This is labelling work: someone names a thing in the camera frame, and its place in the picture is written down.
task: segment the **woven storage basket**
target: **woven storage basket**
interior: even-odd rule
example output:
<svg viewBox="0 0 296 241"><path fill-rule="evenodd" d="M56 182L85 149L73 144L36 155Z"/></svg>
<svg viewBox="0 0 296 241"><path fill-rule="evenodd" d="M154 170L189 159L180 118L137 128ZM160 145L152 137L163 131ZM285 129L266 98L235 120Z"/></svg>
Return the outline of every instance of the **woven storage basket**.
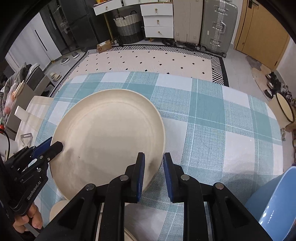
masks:
<svg viewBox="0 0 296 241"><path fill-rule="evenodd" d="M133 23L140 22L141 21L140 16L141 16L140 14L135 13L135 14L130 14L126 17L114 18L113 20L115 21L115 24L117 27L125 27Z"/></svg>
<svg viewBox="0 0 296 241"><path fill-rule="evenodd" d="M132 12L126 17L113 19L123 44L136 43L144 38L141 31L141 15L137 14L136 11Z"/></svg>

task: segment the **gray suitcase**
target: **gray suitcase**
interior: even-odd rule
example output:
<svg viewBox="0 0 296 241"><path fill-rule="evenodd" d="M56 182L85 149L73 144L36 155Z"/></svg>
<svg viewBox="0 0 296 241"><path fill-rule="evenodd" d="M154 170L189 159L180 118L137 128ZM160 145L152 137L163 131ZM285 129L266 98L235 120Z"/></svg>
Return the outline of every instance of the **gray suitcase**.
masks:
<svg viewBox="0 0 296 241"><path fill-rule="evenodd" d="M237 7L225 0L205 0L200 38L201 50L226 57L237 20Z"/></svg>

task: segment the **finger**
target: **finger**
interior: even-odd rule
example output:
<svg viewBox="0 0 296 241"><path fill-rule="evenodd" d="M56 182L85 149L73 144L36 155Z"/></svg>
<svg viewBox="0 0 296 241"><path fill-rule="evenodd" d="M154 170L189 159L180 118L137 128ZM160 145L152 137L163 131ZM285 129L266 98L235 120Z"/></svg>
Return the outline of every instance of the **finger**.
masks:
<svg viewBox="0 0 296 241"><path fill-rule="evenodd" d="M32 217L34 216L34 214L36 213L37 210L38 210L38 207L33 203L33 204L31 205L31 207L29 208L27 215L28 215L30 218L32 218Z"/></svg>
<svg viewBox="0 0 296 241"><path fill-rule="evenodd" d="M43 225L43 221L42 221L41 213L37 208L37 211L35 212L32 219L32 226L36 229L41 229L42 225Z"/></svg>
<svg viewBox="0 0 296 241"><path fill-rule="evenodd" d="M14 226L22 226L26 223L29 222L29 217L27 215L21 217L21 216L16 216L15 217L15 222L14 222Z"/></svg>
<svg viewBox="0 0 296 241"><path fill-rule="evenodd" d="M21 216L16 216L15 217L15 222L13 223L13 227L15 230L19 233L23 233L26 228L23 226L24 224L29 222L29 218L27 215L21 217Z"/></svg>
<svg viewBox="0 0 296 241"><path fill-rule="evenodd" d="M24 226L13 226L15 228L15 230L19 233L24 233L26 228Z"/></svg>

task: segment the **screw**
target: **screw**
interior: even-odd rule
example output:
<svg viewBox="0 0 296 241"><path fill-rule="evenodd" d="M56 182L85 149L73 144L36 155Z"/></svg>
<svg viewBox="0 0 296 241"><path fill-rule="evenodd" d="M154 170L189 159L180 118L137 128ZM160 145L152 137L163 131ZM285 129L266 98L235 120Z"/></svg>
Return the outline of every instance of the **screw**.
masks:
<svg viewBox="0 0 296 241"><path fill-rule="evenodd" d="M224 185L222 184L222 183L216 183L215 184L215 187L217 188L217 189L223 189L224 188Z"/></svg>
<svg viewBox="0 0 296 241"><path fill-rule="evenodd" d="M121 176L119 177L119 179L120 179L121 181L126 181L126 180L128 180L128 176L127 176L127 175L121 175Z"/></svg>
<svg viewBox="0 0 296 241"><path fill-rule="evenodd" d="M94 187L95 187L94 184L90 183L90 184L87 184L87 185L85 186L85 189L86 189L87 191L90 191L90 190L93 190Z"/></svg>
<svg viewBox="0 0 296 241"><path fill-rule="evenodd" d="M183 181L188 181L189 178L190 178L190 176L188 176L188 175L186 175L186 174L183 174L183 175L181 176L181 179L182 179Z"/></svg>

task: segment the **plate rim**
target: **plate rim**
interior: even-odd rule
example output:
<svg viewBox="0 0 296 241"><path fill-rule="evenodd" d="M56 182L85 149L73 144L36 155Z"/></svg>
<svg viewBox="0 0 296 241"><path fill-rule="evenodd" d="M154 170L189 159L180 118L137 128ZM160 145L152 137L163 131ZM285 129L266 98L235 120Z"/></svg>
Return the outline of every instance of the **plate rim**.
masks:
<svg viewBox="0 0 296 241"><path fill-rule="evenodd" d="M144 95L142 95L142 94L140 94L140 93L138 93L138 92L136 92L136 91L132 91L132 90L128 90L128 89L107 89L107 90L101 90L101 91L98 91L98 92L96 92L96 93L92 93L92 94L90 94L90 95L88 95L88 96L86 96L86 97L84 97L83 99L81 99L80 101L78 101L75 105L77 105L79 102L81 102L81 101L83 101L84 99L86 99L86 98L88 98L88 97L90 97L91 95L96 95L96 94L98 94L98 93L102 93L102 92L104 92L104 91L118 91L118 90L120 90L120 91L129 91L129 92L132 92L132 93L135 93L135 94L138 94L138 95L140 95L141 97L143 97L143 98L145 98L152 106L153 106L153 108L156 110L156 112L157 112L157 114L158 114L158 116L159 116L159 118L160 118L160 121L161 121L161 124L162 124L162 128L163 128L163 151L162 151L162 153L163 153L163 155L164 155L164 151L165 151L165 142L166 142L166 138L165 138L165 126L164 126L164 124L163 124L163 119L162 119L162 117L161 117L161 115L160 115L160 113L159 113L159 111L158 111L158 109L156 108L156 106L147 98L147 97L145 97ZM59 124L61 123L61 121L63 120L63 118L70 112L70 110L68 110L68 112L62 117L62 119L60 120L60 122L59 122ZM56 133L56 131L57 131L57 128L55 129L55 131L54 131L54 134L52 135L52 140L53 140L53 137L54 137L54 135L55 135L55 133ZM158 171L159 171L159 169L160 169L160 166L161 166L161 164L162 164L162 162L163 162L163 159L161 160L161 162L160 162L160 165L159 165L159 167L158 167ZM49 162L49 170L50 170L50 174L51 174L51 176L52 176L52 169L50 168L51 167L51 162ZM142 190L142 193L144 192L144 191L146 191L147 190L147 188L150 186L150 184L151 184L151 182L154 180L154 178L155 178L155 176L157 175L157 173L158 173L158 171L154 174L154 176L151 178L151 180L150 180L150 182L147 184L147 187L146 187L146 189L144 189L144 190ZM68 198L66 198L65 197L65 195L61 192L61 190L58 188L58 185L56 184L56 181L55 181L55 179L53 178L53 176L52 176L52 179L53 179L53 181L54 181L54 184L56 185L56 187L57 187L57 189L59 190L59 192L63 195L63 197L66 199L66 200L68 200L68 201L70 201Z"/></svg>

